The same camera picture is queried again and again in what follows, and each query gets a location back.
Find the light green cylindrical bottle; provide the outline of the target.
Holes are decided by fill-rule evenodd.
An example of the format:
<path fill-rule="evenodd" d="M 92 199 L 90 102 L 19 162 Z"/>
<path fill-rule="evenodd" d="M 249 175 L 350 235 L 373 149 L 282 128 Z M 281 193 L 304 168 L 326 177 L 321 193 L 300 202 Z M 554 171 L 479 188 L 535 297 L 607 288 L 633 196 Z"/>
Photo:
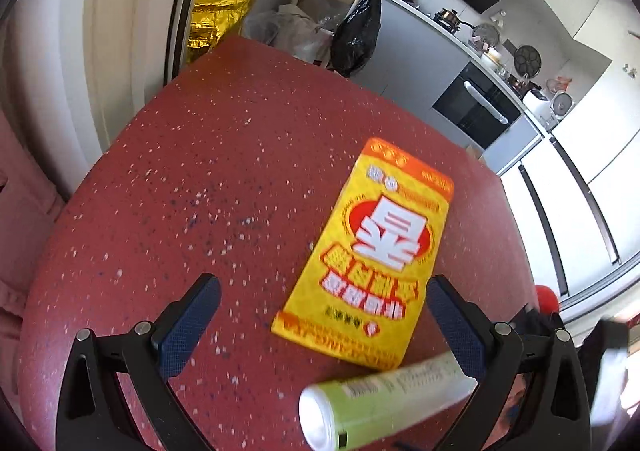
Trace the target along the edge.
<path fill-rule="evenodd" d="M 390 437 L 465 400 L 477 380 L 447 351 L 397 370 L 306 387 L 298 418 L 314 450 L 353 450 Z"/>

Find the grey kitchen counter cabinets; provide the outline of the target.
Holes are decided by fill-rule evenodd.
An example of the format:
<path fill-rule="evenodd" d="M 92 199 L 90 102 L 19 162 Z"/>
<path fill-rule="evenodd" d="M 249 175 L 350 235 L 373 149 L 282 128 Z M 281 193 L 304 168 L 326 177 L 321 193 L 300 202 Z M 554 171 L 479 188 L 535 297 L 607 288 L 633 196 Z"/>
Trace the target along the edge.
<path fill-rule="evenodd" d="M 433 108 L 466 64 L 473 63 L 521 111 L 521 117 L 489 148 L 480 148 Z M 470 148 L 496 174 L 503 174 L 542 140 L 540 128 L 526 116 L 506 86 L 480 66 L 454 35 L 426 14 L 400 0 L 382 0 L 378 43 L 367 63 L 352 76 L 357 85 L 393 101 L 461 148 Z"/>

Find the white refrigerator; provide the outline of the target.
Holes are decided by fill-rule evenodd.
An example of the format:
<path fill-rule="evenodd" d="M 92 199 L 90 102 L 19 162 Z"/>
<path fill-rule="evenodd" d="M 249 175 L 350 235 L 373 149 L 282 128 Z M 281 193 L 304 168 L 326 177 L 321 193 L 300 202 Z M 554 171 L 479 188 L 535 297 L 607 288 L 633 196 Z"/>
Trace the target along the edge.
<path fill-rule="evenodd" d="M 501 181 L 533 279 L 570 315 L 639 278 L 639 67 L 614 62 Z"/>

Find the yellow orange carton box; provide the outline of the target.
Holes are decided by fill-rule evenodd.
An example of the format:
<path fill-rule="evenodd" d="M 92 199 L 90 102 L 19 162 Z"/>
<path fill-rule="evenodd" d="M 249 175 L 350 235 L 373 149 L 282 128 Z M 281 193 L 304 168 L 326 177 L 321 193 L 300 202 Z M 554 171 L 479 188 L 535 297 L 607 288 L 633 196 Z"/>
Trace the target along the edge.
<path fill-rule="evenodd" d="M 370 369 L 399 367 L 453 196 L 446 174 L 369 139 L 272 333 Z"/>

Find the white electric kettle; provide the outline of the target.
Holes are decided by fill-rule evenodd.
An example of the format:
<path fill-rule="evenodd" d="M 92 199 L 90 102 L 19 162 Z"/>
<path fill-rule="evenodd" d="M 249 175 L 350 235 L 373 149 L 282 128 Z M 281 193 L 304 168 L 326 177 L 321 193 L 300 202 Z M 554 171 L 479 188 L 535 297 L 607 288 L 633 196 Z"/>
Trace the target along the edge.
<path fill-rule="evenodd" d="M 529 89 L 525 93 L 523 103 L 539 122 L 548 122 L 551 117 L 550 101 L 540 90 L 537 88 Z"/>

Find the black built-in oven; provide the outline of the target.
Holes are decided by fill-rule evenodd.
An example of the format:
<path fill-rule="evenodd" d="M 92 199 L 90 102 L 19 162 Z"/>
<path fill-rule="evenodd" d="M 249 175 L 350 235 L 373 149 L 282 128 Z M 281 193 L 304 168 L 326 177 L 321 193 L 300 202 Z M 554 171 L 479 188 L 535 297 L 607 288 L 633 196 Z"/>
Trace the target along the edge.
<path fill-rule="evenodd" d="M 506 94 L 473 63 L 466 64 L 433 108 L 480 148 L 489 148 L 521 117 Z"/>

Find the steel pot with lid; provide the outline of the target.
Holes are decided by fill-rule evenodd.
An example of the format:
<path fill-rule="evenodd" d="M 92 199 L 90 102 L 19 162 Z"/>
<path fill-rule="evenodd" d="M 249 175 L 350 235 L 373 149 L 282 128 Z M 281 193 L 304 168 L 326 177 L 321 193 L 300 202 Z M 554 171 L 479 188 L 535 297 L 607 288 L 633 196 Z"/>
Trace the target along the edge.
<path fill-rule="evenodd" d="M 456 34 L 462 26 L 469 28 L 475 27 L 474 24 L 462 21 L 462 19 L 458 17 L 456 10 L 442 9 L 434 14 L 433 20 L 452 34 Z"/>

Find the gold foil bag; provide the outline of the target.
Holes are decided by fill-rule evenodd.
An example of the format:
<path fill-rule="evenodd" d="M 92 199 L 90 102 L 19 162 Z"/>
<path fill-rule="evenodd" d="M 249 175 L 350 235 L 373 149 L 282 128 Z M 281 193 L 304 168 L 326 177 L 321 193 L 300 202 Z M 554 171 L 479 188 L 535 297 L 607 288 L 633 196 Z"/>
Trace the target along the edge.
<path fill-rule="evenodd" d="M 191 64 L 225 36 L 239 35 L 255 0 L 194 0 L 184 62 Z"/>

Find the black plastic bag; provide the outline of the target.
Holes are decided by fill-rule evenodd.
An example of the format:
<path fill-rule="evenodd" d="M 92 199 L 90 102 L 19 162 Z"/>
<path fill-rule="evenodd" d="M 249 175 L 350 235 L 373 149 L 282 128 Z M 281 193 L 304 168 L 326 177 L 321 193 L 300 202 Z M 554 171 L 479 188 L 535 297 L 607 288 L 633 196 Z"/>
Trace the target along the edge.
<path fill-rule="evenodd" d="M 382 0 L 359 0 L 337 27 L 330 64 L 337 74 L 351 78 L 372 58 L 381 28 Z"/>

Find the round black wall pan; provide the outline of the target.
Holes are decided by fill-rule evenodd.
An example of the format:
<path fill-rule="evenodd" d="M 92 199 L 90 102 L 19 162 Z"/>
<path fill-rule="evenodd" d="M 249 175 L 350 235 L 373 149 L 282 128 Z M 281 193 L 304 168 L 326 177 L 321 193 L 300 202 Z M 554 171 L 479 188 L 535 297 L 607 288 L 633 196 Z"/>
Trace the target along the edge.
<path fill-rule="evenodd" d="M 533 79 L 541 71 L 541 55 L 533 46 L 523 44 L 515 50 L 513 65 L 518 76 L 525 79 Z"/>

